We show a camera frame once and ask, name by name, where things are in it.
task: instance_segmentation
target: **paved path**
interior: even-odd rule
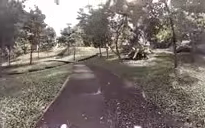
[[[169,128],[180,127],[172,117],[146,102],[132,83],[111,72],[83,64],[74,72],[60,96],[37,128]]]

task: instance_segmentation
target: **grass lawn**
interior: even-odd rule
[[[205,63],[191,64],[182,60],[180,68],[174,70],[172,55],[162,52],[148,60],[119,63],[116,57],[110,57],[107,60],[94,58],[86,63],[135,82],[148,101],[185,125],[205,128]]]
[[[72,69],[64,65],[0,78],[0,123],[3,128],[32,128],[61,89]]]

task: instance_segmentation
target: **sky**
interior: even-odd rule
[[[96,6],[106,0],[60,0],[60,4],[55,4],[55,0],[27,0],[26,10],[37,5],[43,14],[46,15],[45,22],[53,27],[57,35],[61,29],[67,27],[68,23],[75,25],[78,23],[77,12],[88,4]]]

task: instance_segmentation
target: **tree trunk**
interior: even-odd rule
[[[107,59],[109,58],[108,47],[106,47]]]
[[[8,46],[8,50],[9,50],[8,61],[9,61],[9,66],[10,66],[11,65],[11,48],[10,48],[10,46]]]
[[[195,45],[195,41],[191,42],[192,44],[192,49],[191,49],[191,58],[192,58],[192,62],[195,62],[195,51],[196,51],[196,45]]]
[[[40,46],[37,45],[37,58],[40,59]]]
[[[33,45],[30,46],[30,65],[33,63]]]
[[[0,67],[2,67],[2,48],[0,48]]]
[[[117,36],[116,41],[115,41],[115,49],[116,49],[118,59],[121,60],[120,52],[119,52],[119,49],[118,49],[118,37],[119,36]]]
[[[74,46],[73,60],[76,61],[76,47]]]
[[[99,53],[100,53],[100,57],[102,57],[101,44],[99,45]]]
[[[170,9],[167,5],[166,0],[164,0],[164,4],[166,6],[167,12],[169,13],[169,20],[170,20],[170,26],[171,26],[171,30],[172,30],[172,41],[173,41],[173,52],[174,52],[174,68],[178,67],[178,63],[177,63],[177,40],[176,40],[176,34],[175,34],[175,30],[174,30],[174,22],[173,22],[173,18],[171,16],[171,12]]]

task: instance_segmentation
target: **ground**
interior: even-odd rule
[[[69,128],[183,126],[147,102],[141,90],[130,87],[130,84],[103,68],[76,64],[66,87],[38,122],[37,128],[57,128],[62,124]]]
[[[71,73],[71,64],[54,61],[60,53],[64,54],[59,57],[60,60],[73,60],[73,55],[66,53],[65,49],[41,52],[40,59],[35,53],[33,65],[29,65],[29,55],[23,55],[16,58],[10,67],[0,68],[2,128],[30,128],[35,125]],[[76,58],[82,59],[96,52],[94,48],[78,47]]]
[[[157,118],[161,124],[164,121],[163,124],[178,126],[183,122],[185,127],[205,128],[205,56],[196,56],[195,63],[192,63],[189,58],[188,54],[179,54],[180,65],[177,70],[173,69],[173,55],[166,50],[155,50],[154,54],[150,55],[147,60],[123,61],[121,63],[117,57],[110,55],[109,59],[97,57],[85,61],[84,64],[94,72],[93,74],[99,80],[99,83],[94,85],[100,86],[94,87],[92,92],[97,94],[98,87],[101,87],[101,92],[104,93],[103,98],[101,95],[96,95],[95,97],[98,96],[100,99],[96,101],[102,103],[102,106],[105,104],[106,110],[109,110],[107,114],[109,116],[106,118],[112,118],[111,120],[119,122],[116,124],[119,128],[124,128],[125,125],[131,127],[133,124],[150,127],[143,124],[146,121],[135,118],[135,116],[140,115]],[[64,65],[64,63],[62,65],[37,72],[26,72],[21,75],[0,75],[0,123],[3,127],[34,127],[43,115],[46,106],[58,95],[64,81],[71,73],[71,65]],[[15,66],[9,70],[17,70],[17,68],[19,67]],[[73,86],[75,84],[68,85],[67,89],[71,88],[72,91],[77,91],[77,94],[78,91],[81,93],[81,87],[75,88]],[[120,88],[121,85],[126,85],[131,89],[128,91],[118,89],[117,91],[116,89]],[[91,89],[83,87],[83,90],[88,93]],[[73,102],[72,98],[67,99],[66,102],[74,104],[76,107],[65,106],[71,108],[65,111],[76,110],[80,104],[88,105],[85,104],[88,102],[84,101],[80,100],[76,103]]]
[[[0,78],[0,124],[3,128],[33,127],[61,89],[71,65]]]
[[[205,57],[197,56],[191,63],[188,54],[180,54],[180,66],[173,69],[173,56],[162,50],[154,51],[148,60],[124,61],[117,57],[94,58],[86,63],[108,69],[135,83],[143,90],[147,101],[185,125],[205,127]]]

